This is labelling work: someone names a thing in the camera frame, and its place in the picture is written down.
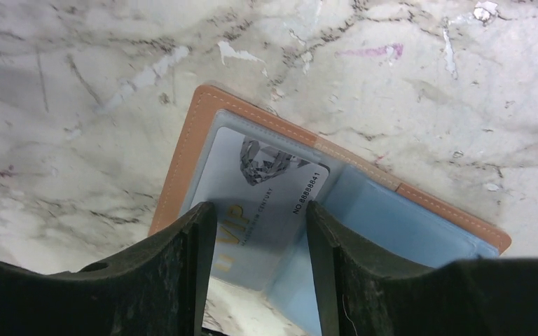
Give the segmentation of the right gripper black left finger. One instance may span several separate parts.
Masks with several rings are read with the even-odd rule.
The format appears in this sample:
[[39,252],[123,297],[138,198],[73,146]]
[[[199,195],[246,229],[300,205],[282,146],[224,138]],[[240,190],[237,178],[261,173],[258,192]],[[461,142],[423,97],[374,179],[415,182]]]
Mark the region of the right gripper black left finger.
[[201,202],[78,272],[0,261],[0,335],[200,335],[216,227],[214,205]]

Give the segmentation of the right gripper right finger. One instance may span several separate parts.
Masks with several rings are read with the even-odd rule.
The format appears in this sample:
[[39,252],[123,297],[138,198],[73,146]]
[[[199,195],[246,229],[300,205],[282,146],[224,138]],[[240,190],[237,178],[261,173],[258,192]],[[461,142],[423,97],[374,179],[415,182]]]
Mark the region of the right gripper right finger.
[[323,335],[538,335],[538,258],[431,268],[365,239],[316,202],[306,222]]

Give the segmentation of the white VIP card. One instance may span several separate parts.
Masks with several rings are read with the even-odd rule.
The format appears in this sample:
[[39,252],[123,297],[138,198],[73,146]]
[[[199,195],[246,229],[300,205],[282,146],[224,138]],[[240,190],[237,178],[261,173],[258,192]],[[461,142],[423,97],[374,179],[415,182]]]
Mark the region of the white VIP card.
[[329,173],[325,165],[220,127],[192,200],[211,202],[216,209],[212,276],[262,290]]

